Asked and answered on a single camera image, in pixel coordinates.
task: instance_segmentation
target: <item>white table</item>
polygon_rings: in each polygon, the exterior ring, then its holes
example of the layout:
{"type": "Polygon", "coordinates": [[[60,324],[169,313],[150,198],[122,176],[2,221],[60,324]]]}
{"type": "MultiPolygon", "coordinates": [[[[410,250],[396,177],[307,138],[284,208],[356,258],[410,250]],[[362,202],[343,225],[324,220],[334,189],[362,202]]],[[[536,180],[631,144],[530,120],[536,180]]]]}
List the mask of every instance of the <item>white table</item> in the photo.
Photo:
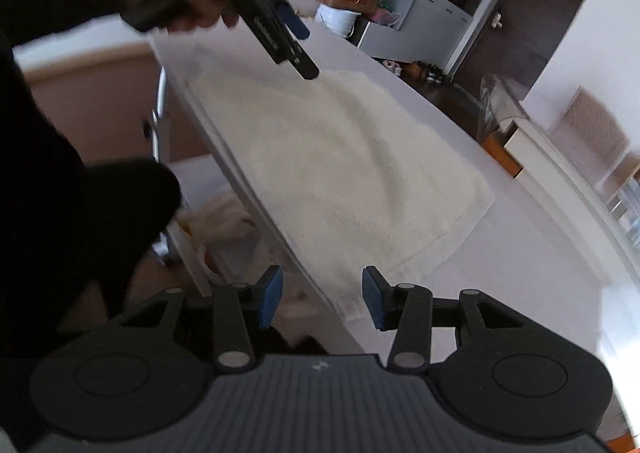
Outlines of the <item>white table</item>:
{"type": "MultiPolygon", "coordinates": [[[[407,109],[416,122],[430,125],[446,139],[482,173],[495,192],[495,204],[484,219],[460,249],[426,276],[422,284],[437,297],[457,298],[462,289],[480,289],[596,352],[603,286],[546,211],[475,141],[407,84],[324,27],[310,24],[310,29],[311,38],[303,47],[321,69],[364,72],[407,109]]],[[[236,193],[257,217],[258,227],[267,232],[272,242],[282,242],[282,237],[274,234],[259,199],[232,165],[233,156],[221,143],[216,127],[185,83],[205,70],[221,67],[257,80],[294,75],[294,69],[288,64],[274,65],[244,26],[231,32],[218,27],[193,35],[156,33],[151,43],[172,89],[236,193]]],[[[308,327],[331,353],[366,351],[386,358],[392,333],[377,332],[368,318],[339,321],[312,281],[302,279],[300,286],[318,308],[318,314],[307,322],[308,327]]],[[[206,292],[206,285],[201,287],[206,292]]],[[[444,359],[454,347],[452,332],[434,331],[432,361],[444,359]]]]}

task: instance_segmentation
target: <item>towel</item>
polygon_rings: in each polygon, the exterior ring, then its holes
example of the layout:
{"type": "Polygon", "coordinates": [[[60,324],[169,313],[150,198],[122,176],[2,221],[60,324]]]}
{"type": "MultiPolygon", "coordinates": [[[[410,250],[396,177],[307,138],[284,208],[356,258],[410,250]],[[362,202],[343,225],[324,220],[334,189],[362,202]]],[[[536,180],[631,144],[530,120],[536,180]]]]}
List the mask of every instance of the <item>towel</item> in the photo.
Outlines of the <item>towel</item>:
{"type": "Polygon", "coordinates": [[[364,74],[272,84],[205,74],[190,87],[344,319],[366,311],[364,267],[426,285],[494,201],[475,168],[364,74]]]}

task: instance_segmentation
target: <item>reddish brown floor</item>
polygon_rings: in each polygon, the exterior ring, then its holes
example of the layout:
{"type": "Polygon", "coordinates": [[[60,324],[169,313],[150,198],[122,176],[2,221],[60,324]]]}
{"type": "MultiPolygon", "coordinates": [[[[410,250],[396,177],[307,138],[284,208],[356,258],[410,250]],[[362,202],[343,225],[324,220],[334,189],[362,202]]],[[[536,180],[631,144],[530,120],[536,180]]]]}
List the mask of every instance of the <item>reddish brown floor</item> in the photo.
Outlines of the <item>reddish brown floor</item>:
{"type": "MultiPolygon", "coordinates": [[[[32,85],[42,111],[66,135],[85,162],[148,156],[150,144],[140,128],[155,102],[159,67],[153,56],[101,65],[32,85]]],[[[206,153],[179,102],[170,98],[171,158],[206,153]]],[[[168,287],[196,295],[182,267],[167,269],[154,256],[145,258],[131,284],[135,303],[168,287]]]]}

